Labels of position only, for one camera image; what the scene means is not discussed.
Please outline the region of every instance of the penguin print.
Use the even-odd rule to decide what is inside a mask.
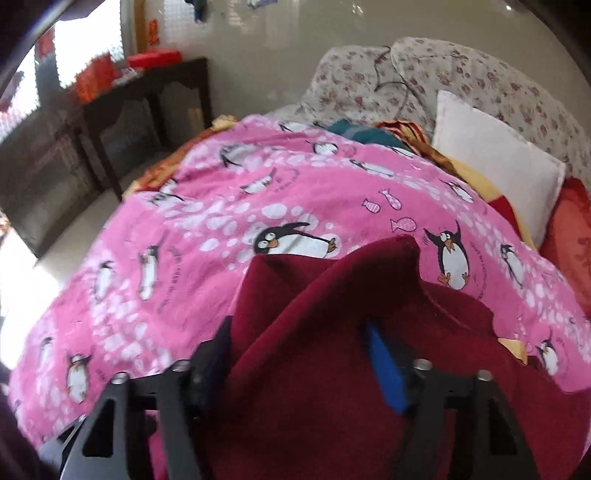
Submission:
[[[152,205],[162,205],[166,203],[180,203],[184,202],[184,199],[178,195],[165,192],[156,192],[156,194],[149,200]]]
[[[472,196],[466,190],[464,190],[459,183],[456,183],[455,181],[445,181],[442,179],[439,180],[448,185],[453,190],[453,193],[455,193],[465,202],[474,203]]]
[[[362,162],[359,160],[349,159],[349,161],[353,164],[358,166],[359,168],[364,169],[366,172],[374,175],[386,175],[388,178],[393,178],[395,173],[392,170],[389,170],[385,167],[380,167],[379,165],[374,165],[373,163]]]
[[[139,281],[138,297],[140,300],[149,300],[154,295],[154,289],[158,282],[158,252],[167,235],[168,232],[164,232],[157,245],[151,245],[139,256],[141,278]]]
[[[433,235],[425,229],[429,240],[437,247],[439,259],[439,282],[454,290],[461,290],[470,279],[470,262],[466,249],[462,244],[460,224],[456,220],[456,233],[444,230],[439,235]]]
[[[317,155],[336,155],[339,152],[339,147],[334,143],[315,142],[312,144],[312,149]]]
[[[254,242],[256,254],[291,254],[305,257],[324,258],[334,251],[336,238],[326,240],[296,230],[309,223],[295,222],[283,226],[272,226],[258,234]]]
[[[253,153],[258,147],[256,145],[226,145],[220,149],[220,158],[223,166],[228,168],[230,165],[242,167],[247,156]]]
[[[273,168],[273,170],[271,170],[269,175],[266,175],[260,179],[257,179],[249,185],[243,185],[242,187],[240,187],[241,190],[249,195],[252,195],[254,193],[259,193],[259,192],[262,192],[263,190],[266,190],[267,187],[271,183],[273,183],[273,178],[275,177],[276,171],[277,171],[277,169]]]
[[[546,340],[542,340],[540,342],[540,346],[536,347],[539,351],[542,360],[544,361],[544,366],[546,370],[550,374],[551,377],[555,376],[558,373],[558,367],[560,366],[560,361],[558,360],[558,355],[556,353],[556,349],[554,345],[552,345],[551,338]]]
[[[45,337],[41,341],[39,347],[39,367],[43,367],[49,363],[51,355],[53,354],[53,337]]]
[[[523,288],[525,270],[519,257],[513,251],[513,245],[501,245],[501,257],[509,267],[509,275]]]
[[[100,264],[99,271],[96,274],[95,279],[95,300],[102,302],[106,297],[113,277],[115,276],[115,270],[113,269],[113,261],[107,260]]]
[[[279,122],[279,127],[284,132],[291,132],[293,134],[299,134],[308,128],[308,125],[304,125],[298,122]]]
[[[84,357],[81,354],[71,356],[68,359],[66,387],[68,395],[76,403],[82,403],[86,399],[90,386],[87,365],[91,359],[92,355]]]
[[[160,187],[162,193],[172,195],[178,186],[178,182],[175,179],[168,179],[164,185]]]

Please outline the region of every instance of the pink blanket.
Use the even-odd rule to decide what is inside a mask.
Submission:
[[[253,255],[341,258],[407,233],[420,273],[481,300],[565,391],[591,386],[590,325],[564,278],[463,182],[422,158],[250,116],[195,146],[175,180],[112,216],[28,335],[11,380],[38,446],[119,371],[155,374],[231,313]]]

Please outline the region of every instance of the bolt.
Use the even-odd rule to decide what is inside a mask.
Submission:
[[[121,385],[129,380],[129,375],[126,372],[119,372],[111,379],[111,383]]]
[[[429,360],[425,360],[424,358],[417,358],[413,362],[413,367],[415,370],[420,370],[421,372],[428,372],[433,368],[433,364]]]
[[[186,372],[189,370],[189,360],[179,360],[173,365],[173,372]]]
[[[493,376],[488,370],[479,370],[477,378],[478,380],[482,380],[483,382],[490,382],[492,381]]]

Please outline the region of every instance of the black metal frame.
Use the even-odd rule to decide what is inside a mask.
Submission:
[[[87,417],[41,447],[41,461],[60,480],[152,480],[148,439],[155,421],[146,411],[158,410],[168,478],[213,480],[191,433],[227,376],[231,321],[227,317],[190,360],[179,360],[160,375],[130,379],[125,372],[116,374]],[[375,322],[368,324],[379,331]],[[525,437],[490,372],[470,378],[447,374],[428,360],[413,359],[402,343],[384,343],[404,373],[411,420],[390,480],[435,478],[448,408],[457,410],[448,478],[539,480]]]

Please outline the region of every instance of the beige wall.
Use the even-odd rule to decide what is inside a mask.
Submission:
[[[211,62],[215,113],[245,115],[293,103],[321,56],[344,44],[404,36],[454,41],[497,56],[542,84],[591,132],[591,88],[555,36],[500,0],[210,0],[205,24],[184,0],[164,0],[161,38]]]

